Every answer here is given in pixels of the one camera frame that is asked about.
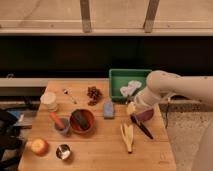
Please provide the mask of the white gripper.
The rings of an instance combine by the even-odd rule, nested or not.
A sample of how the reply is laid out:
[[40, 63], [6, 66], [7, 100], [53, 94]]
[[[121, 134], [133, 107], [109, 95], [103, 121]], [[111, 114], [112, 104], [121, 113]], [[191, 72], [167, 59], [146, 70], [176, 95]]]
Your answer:
[[144, 88], [135, 95], [134, 102], [127, 104], [126, 112], [128, 115], [135, 114], [136, 111], [143, 112], [152, 108], [156, 102], [156, 94], [149, 88]]

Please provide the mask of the white robot base body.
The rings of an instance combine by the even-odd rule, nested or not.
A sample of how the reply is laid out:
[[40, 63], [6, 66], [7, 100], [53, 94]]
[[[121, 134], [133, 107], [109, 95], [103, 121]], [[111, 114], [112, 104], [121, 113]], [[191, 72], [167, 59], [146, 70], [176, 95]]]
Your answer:
[[213, 121], [202, 136], [191, 171], [213, 171]]

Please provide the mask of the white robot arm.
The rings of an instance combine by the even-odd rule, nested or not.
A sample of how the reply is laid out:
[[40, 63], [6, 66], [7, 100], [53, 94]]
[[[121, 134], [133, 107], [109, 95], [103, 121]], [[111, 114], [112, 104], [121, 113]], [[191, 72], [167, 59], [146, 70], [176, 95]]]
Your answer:
[[127, 114], [138, 114], [152, 109], [160, 101], [174, 95], [213, 105], [213, 76], [180, 76], [161, 70], [152, 71], [146, 87], [127, 105]]

